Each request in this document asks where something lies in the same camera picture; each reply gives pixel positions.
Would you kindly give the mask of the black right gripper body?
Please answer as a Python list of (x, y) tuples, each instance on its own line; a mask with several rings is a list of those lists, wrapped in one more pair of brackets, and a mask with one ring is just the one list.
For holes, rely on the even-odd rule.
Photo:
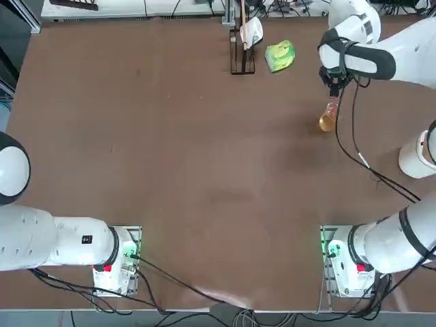
[(350, 81), (350, 77), (346, 72), (327, 69), (324, 66), (320, 67), (319, 75), (326, 86), (345, 86)]

